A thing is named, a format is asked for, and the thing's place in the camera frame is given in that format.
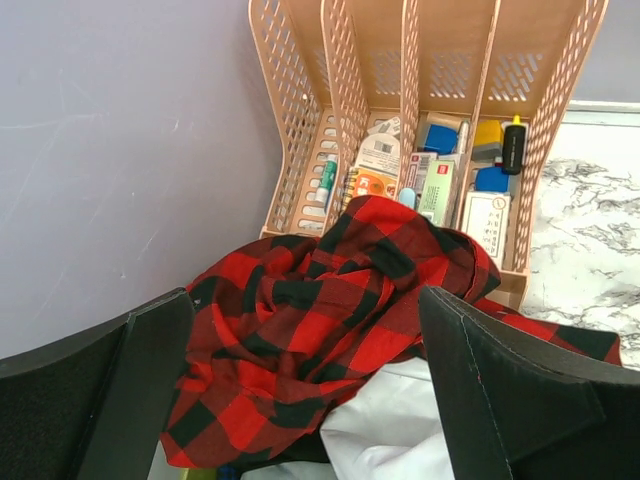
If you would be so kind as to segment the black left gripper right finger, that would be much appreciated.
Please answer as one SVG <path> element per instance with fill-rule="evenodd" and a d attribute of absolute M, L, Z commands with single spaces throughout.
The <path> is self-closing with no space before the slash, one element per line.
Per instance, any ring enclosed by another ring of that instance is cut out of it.
<path fill-rule="evenodd" d="M 439 287 L 419 312 L 457 479 L 636 479 L 639 374 L 509 326 Z"/>

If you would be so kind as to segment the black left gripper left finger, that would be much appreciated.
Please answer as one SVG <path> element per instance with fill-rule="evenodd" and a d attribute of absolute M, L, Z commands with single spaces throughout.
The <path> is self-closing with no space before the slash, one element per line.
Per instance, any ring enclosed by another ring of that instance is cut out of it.
<path fill-rule="evenodd" d="M 194 317 L 177 288 L 2 359 L 2 478 L 146 478 Z"/>

